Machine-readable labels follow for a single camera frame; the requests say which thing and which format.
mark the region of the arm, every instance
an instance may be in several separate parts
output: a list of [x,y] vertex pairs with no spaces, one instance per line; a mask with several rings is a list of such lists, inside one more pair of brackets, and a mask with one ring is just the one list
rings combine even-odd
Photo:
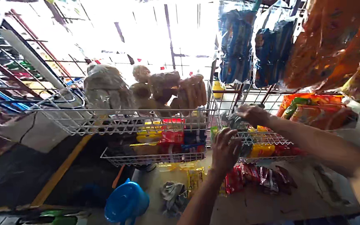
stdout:
[[212,145],[212,166],[203,185],[194,194],[177,225],[209,224],[217,193],[226,173],[233,168],[241,149],[240,139],[231,139],[237,130],[221,130]]
[[343,138],[269,114],[257,106],[243,105],[238,115],[252,126],[271,128],[306,152],[330,163],[332,168],[350,177],[350,182],[360,203],[360,149]]

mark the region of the blue plastic bucket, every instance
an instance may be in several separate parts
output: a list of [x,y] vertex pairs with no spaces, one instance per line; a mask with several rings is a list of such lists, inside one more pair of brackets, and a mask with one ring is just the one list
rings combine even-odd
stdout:
[[105,218],[109,222],[120,222],[124,225],[127,219],[134,224],[136,217],[145,213],[150,204],[150,198],[141,187],[127,179],[117,187],[106,201]]

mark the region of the cloth rag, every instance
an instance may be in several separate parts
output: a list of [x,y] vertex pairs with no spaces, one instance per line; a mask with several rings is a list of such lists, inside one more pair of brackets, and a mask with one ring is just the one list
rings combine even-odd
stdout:
[[188,204],[186,187],[182,183],[166,182],[160,192],[165,200],[163,215],[179,217]]

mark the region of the hand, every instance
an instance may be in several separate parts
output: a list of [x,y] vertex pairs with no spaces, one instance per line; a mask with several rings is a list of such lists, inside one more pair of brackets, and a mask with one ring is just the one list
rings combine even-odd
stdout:
[[242,146],[241,139],[231,139],[237,134],[237,130],[225,128],[215,137],[215,143],[212,144],[213,156],[211,169],[219,176],[225,176],[234,164],[236,164],[240,149]]
[[258,106],[249,106],[242,105],[238,108],[237,115],[247,120],[253,127],[257,126],[266,126],[269,127],[270,114],[258,107]]

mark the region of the concrete wall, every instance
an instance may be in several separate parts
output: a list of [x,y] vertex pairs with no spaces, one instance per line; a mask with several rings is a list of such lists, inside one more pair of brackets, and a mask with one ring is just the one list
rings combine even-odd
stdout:
[[[0,136],[18,142],[32,126],[34,115],[35,113],[32,113],[19,121],[9,121],[0,125]],[[67,136],[68,133],[38,112],[34,127],[24,136],[22,144],[47,153]]]

